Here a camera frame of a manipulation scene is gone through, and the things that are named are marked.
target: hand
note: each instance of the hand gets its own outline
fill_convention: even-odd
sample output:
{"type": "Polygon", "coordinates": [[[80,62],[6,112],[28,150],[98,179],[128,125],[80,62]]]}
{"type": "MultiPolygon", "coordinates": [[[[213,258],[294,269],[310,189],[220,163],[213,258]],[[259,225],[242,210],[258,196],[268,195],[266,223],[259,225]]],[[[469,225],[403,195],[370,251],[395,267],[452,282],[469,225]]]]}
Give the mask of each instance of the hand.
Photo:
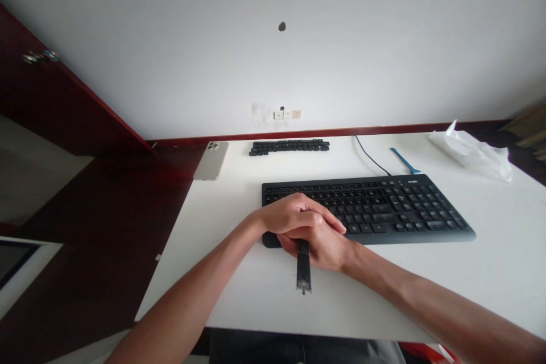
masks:
{"type": "Polygon", "coordinates": [[[249,217],[273,233],[285,233],[301,226],[318,226],[324,222],[340,233],[347,231],[327,208],[302,193],[294,193],[255,210],[249,217]]]}
{"type": "Polygon", "coordinates": [[[326,223],[299,227],[277,237],[283,249],[294,257],[297,257],[297,239],[305,239],[311,250],[311,266],[335,271],[341,271],[345,265],[352,242],[326,223]]]}

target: desk surface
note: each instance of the desk surface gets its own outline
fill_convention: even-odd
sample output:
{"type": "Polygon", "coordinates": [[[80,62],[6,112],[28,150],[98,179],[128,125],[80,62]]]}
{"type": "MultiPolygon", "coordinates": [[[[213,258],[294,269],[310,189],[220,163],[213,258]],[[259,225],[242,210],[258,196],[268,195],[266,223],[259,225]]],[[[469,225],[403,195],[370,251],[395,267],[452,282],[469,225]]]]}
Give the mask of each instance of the desk surface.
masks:
{"type": "MultiPolygon", "coordinates": [[[[325,138],[328,152],[249,157],[233,141],[217,181],[194,181],[136,315],[260,207],[265,182],[380,176],[350,136],[325,138]]],[[[546,338],[546,188],[514,167],[505,184],[460,167],[428,134],[361,136],[366,151],[393,175],[408,171],[395,147],[426,173],[477,234],[473,242],[375,245],[388,260],[456,291],[546,338]]],[[[431,342],[387,301],[340,274],[312,270],[313,294],[295,289],[296,260],[253,246],[228,283],[207,326],[325,336],[431,342]]]]}

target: white tissue paper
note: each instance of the white tissue paper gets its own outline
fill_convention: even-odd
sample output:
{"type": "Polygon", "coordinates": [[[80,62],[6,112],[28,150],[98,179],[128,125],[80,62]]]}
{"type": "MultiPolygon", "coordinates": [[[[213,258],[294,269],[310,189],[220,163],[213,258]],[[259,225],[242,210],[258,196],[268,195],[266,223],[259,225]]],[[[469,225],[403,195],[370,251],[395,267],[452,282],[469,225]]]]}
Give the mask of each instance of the white tissue paper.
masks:
{"type": "Polygon", "coordinates": [[[494,148],[455,130],[457,120],[446,132],[433,132],[429,138],[463,167],[503,182],[512,182],[508,148],[494,148]]]}

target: red baseboard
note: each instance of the red baseboard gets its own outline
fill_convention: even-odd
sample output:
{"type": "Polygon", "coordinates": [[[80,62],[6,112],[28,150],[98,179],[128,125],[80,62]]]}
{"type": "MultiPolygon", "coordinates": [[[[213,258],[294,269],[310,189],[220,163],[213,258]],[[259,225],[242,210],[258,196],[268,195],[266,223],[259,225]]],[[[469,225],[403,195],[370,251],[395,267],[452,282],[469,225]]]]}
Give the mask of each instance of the red baseboard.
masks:
{"type": "MultiPolygon", "coordinates": [[[[509,119],[496,119],[493,121],[469,121],[457,122],[457,130],[462,131],[493,131],[500,129],[509,119]]],[[[346,135],[375,135],[375,134],[408,134],[418,132],[445,131],[450,122],[413,124],[413,125],[392,125],[383,127],[360,127],[360,128],[338,128],[328,130],[312,131],[291,131],[279,133],[262,134],[239,134],[239,135],[216,135],[216,136],[194,136],[190,138],[153,139],[149,140],[150,145],[155,149],[176,148],[184,146],[206,145],[210,141],[219,140],[257,140],[257,139],[288,139],[288,138],[323,138],[342,137],[346,135]]]]}

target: silver phone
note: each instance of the silver phone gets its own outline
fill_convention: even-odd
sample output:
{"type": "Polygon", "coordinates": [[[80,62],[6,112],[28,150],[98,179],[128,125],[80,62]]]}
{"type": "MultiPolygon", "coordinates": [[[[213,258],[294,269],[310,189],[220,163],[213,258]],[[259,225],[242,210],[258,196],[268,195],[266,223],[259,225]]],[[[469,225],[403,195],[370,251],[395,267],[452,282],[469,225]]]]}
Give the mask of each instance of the silver phone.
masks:
{"type": "Polygon", "coordinates": [[[228,142],[209,142],[193,174],[196,180],[217,180],[228,152],[228,142]]]}

